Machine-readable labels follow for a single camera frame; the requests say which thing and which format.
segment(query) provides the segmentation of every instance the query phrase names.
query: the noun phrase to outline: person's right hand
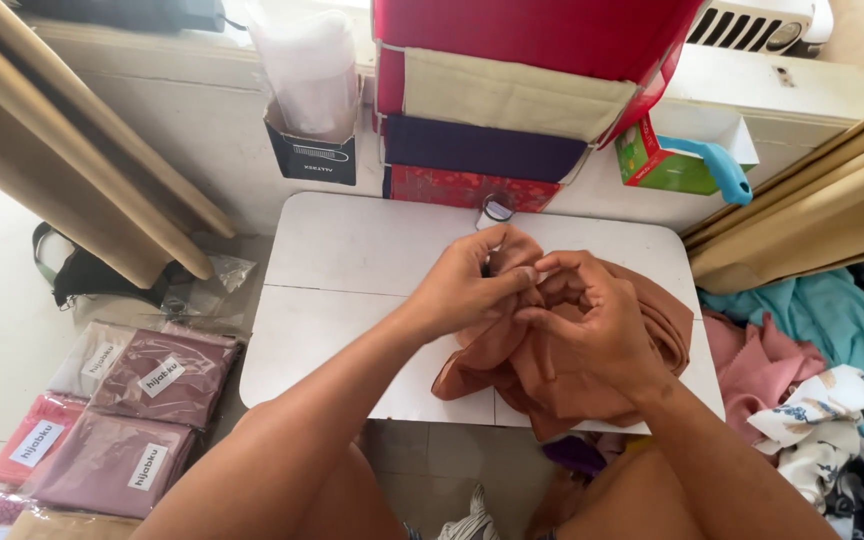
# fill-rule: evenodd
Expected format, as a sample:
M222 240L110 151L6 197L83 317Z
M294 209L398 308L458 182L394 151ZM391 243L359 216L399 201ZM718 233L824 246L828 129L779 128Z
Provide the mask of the person's right hand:
M552 251L535 264L550 275L538 285L545 308L525 307L515 319L565 343L586 369L629 395L661 381L667 371L645 331L636 289L612 276L588 251ZM553 313L570 303L584 313L573 323Z

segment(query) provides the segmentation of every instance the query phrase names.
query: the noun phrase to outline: person's left hand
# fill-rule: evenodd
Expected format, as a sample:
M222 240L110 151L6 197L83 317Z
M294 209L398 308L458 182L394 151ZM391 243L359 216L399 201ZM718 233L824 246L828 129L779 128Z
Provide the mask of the person's left hand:
M427 341L452 334L484 317L503 298L534 286L539 272L514 268L482 277L489 251L505 241L510 225L483 228L452 242L399 309L420 322Z

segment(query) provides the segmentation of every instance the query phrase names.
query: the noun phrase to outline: black box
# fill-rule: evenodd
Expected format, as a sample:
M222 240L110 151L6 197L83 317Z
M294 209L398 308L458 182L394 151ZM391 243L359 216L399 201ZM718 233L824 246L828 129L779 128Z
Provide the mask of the black box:
M327 137L330 142L290 134L279 102L272 100L265 108L263 119L282 176L355 186L355 127L362 111L362 80L359 80L355 111L347 129L343 126L339 133Z

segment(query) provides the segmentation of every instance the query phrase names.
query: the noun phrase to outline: hand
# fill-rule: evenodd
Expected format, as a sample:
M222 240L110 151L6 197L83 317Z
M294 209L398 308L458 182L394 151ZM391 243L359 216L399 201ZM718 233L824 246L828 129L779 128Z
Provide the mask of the hand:
M503 298L536 284L539 272L514 268L482 277L489 251L506 239L511 225L483 228L451 243L400 310L421 322L426 341L458 332L484 317Z
M623 394L667 375L629 281L609 274L588 251L552 251L535 269L551 273L538 285L547 309L522 308L515 313L517 321L564 342L591 373ZM573 323L549 311L562 303L577 306L582 321Z

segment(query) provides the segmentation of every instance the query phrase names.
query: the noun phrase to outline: white wall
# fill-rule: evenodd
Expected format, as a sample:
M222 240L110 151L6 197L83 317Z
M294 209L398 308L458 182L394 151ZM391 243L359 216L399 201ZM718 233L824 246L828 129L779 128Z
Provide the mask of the white wall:
M261 120L267 93L253 51L108 29L94 30L102 37L96 39L62 23L39 25L37 31L245 233L273 234L285 199L300 191L381 196L376 137L362 126L358 141L366 147L356 186L282 178ZM776 67L787 69L796 86L781 86ZM757 186L864 117L864 70L686 45L664 100L742 113L759 155L760 165L748 175ZM546 212L679 231L723 206L718 195L622 185L609 146L589 158Z

